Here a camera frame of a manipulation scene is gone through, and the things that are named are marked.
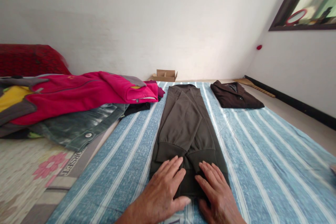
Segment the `ribbed cuff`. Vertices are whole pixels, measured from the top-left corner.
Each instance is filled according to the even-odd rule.
[[[216,151],[214,149],[208,149],[208,150],[199,150],[197,152],[193,152],[187,155],[187,158],[192,163],[195,172],[199,174],[201,172],[201,169],[199,167],[200,162],[207,162],[209,164],[214,163],[217,164],[216,160]]]
[[[170,144],[168,142],[159,142],[159,149],[157,150],[157,156],[155,161],[164,162],[166,160],[170,160],[176,155],[178,157],[184,156],[187,152],[178,147],[177,145]]]

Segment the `pink flower pattern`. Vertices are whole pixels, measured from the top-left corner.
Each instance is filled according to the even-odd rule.
[[[67,154],[60,152],[57,155],[51,156],[47,161],[44,161],[38,166],[38,169],[33,173],[36,175],[34,180],[42,177],[46,178],[51,172],[56,171],[59,164],[62,164],[65,161],[65,156]]]

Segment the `mirror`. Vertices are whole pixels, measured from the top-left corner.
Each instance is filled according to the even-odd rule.
[[[295,12],[293,15],[291,15],[287,21],[286,21],[286,25],[287,26],[292,26],[296,23],[298,23],[298,21],[303,18],[307,13],[307,10],[306,9],[302,9],[302,10],[299,10],[297,12]]]

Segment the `pink fleece jacket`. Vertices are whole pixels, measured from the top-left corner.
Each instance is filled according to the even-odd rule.
[[[11,121],[18,125],[31,125],[62,114],[86,111],[105,103],[158,102],[157,84],[139,89],[120,75],[91,72],[83,75],[49,75],[40,78],[49,81],[31,87],[35,93],[25,100],[36,106],[33,113]]]

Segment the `mattress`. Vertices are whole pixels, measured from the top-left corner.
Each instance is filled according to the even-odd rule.
[[[107,130],[99,134],[84,150],[73,153],[61,166],[58,174],[55,174],[44,188],[43,194],[35,199],[35,204],[24,217],[21,224],[43,224],[46,223],[57,205],[70,190],[72,185],[90,163],[108,136],[118,125],[119,120],[113,123]]]
[[[158,83],[166,92],[174,84]],[[221,108],[210,83],[190,84],[201,89],[247,223],[335,223],[334,156],[268,108]],[[116,221],[148,183],[165,101],[118,124],[48,223]],[[193,199],[164,223],[205,221]]]
[[[20,223],[73,151],[46,138],[0,140],[0,223]]]

